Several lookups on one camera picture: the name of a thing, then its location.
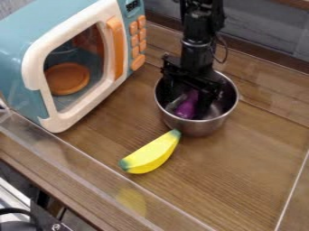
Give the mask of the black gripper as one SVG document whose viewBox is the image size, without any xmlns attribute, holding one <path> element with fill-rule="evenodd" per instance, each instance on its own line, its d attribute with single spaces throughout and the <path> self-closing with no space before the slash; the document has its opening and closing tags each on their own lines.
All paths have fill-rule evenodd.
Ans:
<svg viewBox="0 0 309 231">
<path fill-rule="evenodd" d="M 182 95 L 181 85 L 193 88 L 200 92 L 196 108 L 196 119 L 202 119 L 213 101 L 218 98 L 225 80 L 220 77 L 213 68 L 194 73 L 181 67 L 179 57 L 165 54 L 162 57 L 163 67 L 162 79 L 162 107 L 167 108 L 174 100 Z"/>
</svg>

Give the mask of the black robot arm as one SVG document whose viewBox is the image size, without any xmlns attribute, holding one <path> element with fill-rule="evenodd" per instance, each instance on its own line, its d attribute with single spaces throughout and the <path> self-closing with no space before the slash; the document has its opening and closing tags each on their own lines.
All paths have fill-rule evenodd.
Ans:
<svg viewBox="0 0 309 231">
<path fill-rule="evenodd" d="M 177 90 L 182 89 L 183 101 L 173 114 L 189 120 L 201 120 L 213 102 L 218 99 L 224 82 L 217 76 L 214 60 L 217 33 L 225 26 L 224 0 L 179 0 L 183 34 L 181 56 L 163 56 L 165 101 L 169 103 Z"/>
</svg>

